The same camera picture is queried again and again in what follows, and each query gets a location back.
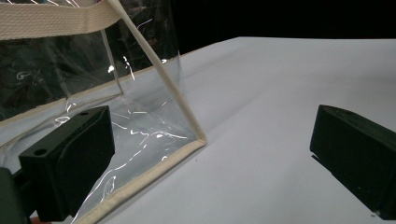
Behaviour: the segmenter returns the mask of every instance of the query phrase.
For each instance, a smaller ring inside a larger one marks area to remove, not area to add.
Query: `clear plastic bag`
[[[9,3],[0,4],[0,14],[8,11]],[[52,11],[73,7],[73,12],[108,4],[28,3],[46,4]],[[179,90],[182,76],[168,2],[121,1],[121,12],[114,9],[117,3],[106,8],[115,22],[94,32],[9,38],[1,35],[21,28],[0,25],[1,167],[15,173],[21,168],[18,155],[38,139],[82,110],[110,107],[116,154],[76,217],[67,220],[76,223],[97,221],[205,144]],[[50,11],[42,10],[35,17],[45,18]],[[117,19],[123,10],[128,18]],[[136,29],[127,27],[128,20]],[[134,30],[141,36],[132,34]]]

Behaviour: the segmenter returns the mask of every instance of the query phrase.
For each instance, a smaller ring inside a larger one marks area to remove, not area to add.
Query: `beige fabric trim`
[[[0,40],[87,34],[119,19],[107,0],[92,7],[0,3]]]
[[[104,201],[96,205],[91,211],[79,218],[75,224],[95,223],[102,217],[113,211],[113,209],[126,202],[132,196],[136,195],[141,189],[151,184],[167,171],[172,169],[178,163],[187,158],[192,152],[205,145],[205,141],[197,140],[188,143],[179,149],[166,160],[161,161],[138,178],[130,181],[128,184],[112,192]]]

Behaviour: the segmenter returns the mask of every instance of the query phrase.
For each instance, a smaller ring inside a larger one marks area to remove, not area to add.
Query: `white tabletop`
[[[319,105],[396,131],[396,40],[240,37],[181,64],[208,144],[102,223],[396,223],[309,151]]]

